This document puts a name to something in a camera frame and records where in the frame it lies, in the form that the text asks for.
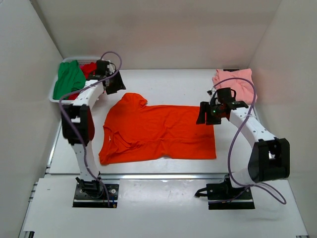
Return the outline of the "orange t shirt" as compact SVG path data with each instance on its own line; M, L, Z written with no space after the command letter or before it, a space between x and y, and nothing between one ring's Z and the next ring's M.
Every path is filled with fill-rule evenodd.
M101 165L155 160L216 159L214 129L197 124L198 106L154 105L137 93L126 93L109 110Z

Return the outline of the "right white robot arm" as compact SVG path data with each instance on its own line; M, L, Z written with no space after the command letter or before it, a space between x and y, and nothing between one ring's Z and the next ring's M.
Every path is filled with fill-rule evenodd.
M234 139L241 134L252 151L247 167L238 172L228 171L229 182L222 186L222 194L234 198L240 187L261 182L286 179L290 175L290 143L270 133L253 115L253 105L236 100L231 88L208 91L211 99L200 103L197 124L218 125L227 119L237 127Z

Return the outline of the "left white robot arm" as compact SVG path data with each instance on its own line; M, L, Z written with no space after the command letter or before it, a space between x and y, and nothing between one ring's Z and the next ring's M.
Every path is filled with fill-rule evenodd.
M96 69L88 73L88 79L83 89L74 94L78 96L70 103L59 102L62 118L62 135L71 145L77 159L80 176L77 182L92 197L99 197L103 193L100 182L100 171L95 163L92 140L95 136L95 126L91 109L99 96L108 95L125 90L119 70L108 60L96 61Z

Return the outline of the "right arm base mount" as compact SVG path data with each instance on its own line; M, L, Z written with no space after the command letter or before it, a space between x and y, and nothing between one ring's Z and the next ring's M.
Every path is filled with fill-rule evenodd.
M209 210L253 210L255 209L251 189L248 187L234 188L229 178L220 183L207 183L198 189L196 198L206 197Z

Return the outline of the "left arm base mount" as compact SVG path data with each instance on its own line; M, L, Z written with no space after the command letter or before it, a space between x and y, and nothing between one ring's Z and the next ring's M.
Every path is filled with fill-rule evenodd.
M105 184L108 194L98 181L84 181L76 178L73 207L75 208L117 208L119 184Z

